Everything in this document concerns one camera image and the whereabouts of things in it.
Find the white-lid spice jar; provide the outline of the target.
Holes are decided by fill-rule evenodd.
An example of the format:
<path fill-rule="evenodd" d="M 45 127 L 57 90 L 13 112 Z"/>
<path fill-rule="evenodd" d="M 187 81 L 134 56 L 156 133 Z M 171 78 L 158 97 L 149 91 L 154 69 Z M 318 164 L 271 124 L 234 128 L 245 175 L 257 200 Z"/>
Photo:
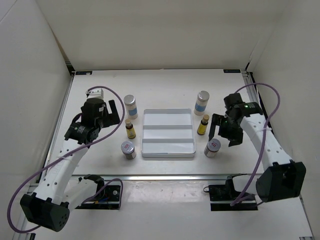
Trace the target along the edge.
<path fill-rule="evenodd" d="M 121 151 L 127 160 L 133 160 L 136 157 L 135 145 L 131 141 L 124 141 L 121 144 Z"/>
<path fill-rule="evenodd" d="M 208 158 L 213 158 L 220 150 L 220 148 L 221 142 L 216 138 L 212 138 L 210 141 L 207 142 L 204 149 L 204 154 Z"/>

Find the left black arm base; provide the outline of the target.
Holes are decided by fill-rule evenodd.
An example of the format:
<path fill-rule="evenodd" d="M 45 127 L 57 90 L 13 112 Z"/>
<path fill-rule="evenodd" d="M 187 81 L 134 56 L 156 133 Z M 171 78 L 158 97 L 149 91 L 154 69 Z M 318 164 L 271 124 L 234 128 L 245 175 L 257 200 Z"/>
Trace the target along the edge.
<path fill-rule="evenodd" d="M 96 193 L 91 196 L 89 200 L 84 201 L 76 209 L 82 210 L 120 210 L 122 206 L 122 197 L 124 190 L 124 183 L 119 178 L 113 178 L 105 182 L 104 178 L 88 174 L 80 177 L 82 180 L 90 180 L 96 184 Z"/>

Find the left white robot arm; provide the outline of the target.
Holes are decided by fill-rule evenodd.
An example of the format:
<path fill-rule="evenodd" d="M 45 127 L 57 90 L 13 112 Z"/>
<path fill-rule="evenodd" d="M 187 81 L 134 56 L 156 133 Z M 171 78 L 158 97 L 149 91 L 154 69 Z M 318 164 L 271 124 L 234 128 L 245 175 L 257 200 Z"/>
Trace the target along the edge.
<path fill-rule="evenodd" d="M 29 222 L 59 232 L 72 210 L 82 203 L 104 199 L 104 179 L 99 175 L 87 174 L 72 189 L 66 190 L 66 187 L 101 129 L 120 122 L 114 100 L 105 103 L 101 98 L 87 98 L 81 113 L 74 117 L 64 135 L 58 163 L 49 167 L 32 194 L 24 194 L 20 200 Z"/>

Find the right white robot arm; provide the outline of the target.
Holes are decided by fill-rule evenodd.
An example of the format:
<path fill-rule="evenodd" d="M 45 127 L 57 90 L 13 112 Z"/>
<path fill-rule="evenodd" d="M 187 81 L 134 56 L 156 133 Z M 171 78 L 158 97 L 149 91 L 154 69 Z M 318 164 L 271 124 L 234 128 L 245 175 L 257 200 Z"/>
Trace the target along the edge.
<path fill-rule="evenodd" d="M 296 198 L 300 195 L 306 175 L 302 162 L 295 162 L 268 129 L 263 111 L 256 102 L 244 102 L 239 93 L 224 98 L 225 114 L 214 113 L 208 134 L 208 146 L 215 135 L 229 141 L 229 147 L 241 145 L 247 135 L 258 153 L 251 175 L 231 178 L 224 193 L 235 205 L 247 195 L 256 195 L 264 203 Z"/>

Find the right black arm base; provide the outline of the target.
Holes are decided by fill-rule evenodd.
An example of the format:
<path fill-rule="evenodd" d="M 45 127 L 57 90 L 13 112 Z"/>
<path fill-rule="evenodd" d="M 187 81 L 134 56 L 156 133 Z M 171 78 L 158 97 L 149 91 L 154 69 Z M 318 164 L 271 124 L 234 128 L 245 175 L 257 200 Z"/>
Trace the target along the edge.
<path fill-rule="evenodd" d="M 210 184 L 203 188 L 203 192 L 209 194 L 210 210 L 212 212 L 239 212 L 257 211 L 257 201 L 253 194 L 245 193 L 245 200 L 230 206 L 240 191 L 236 191 L 233 183 L 235 175 L 228 176 L 223 184 Z"/>

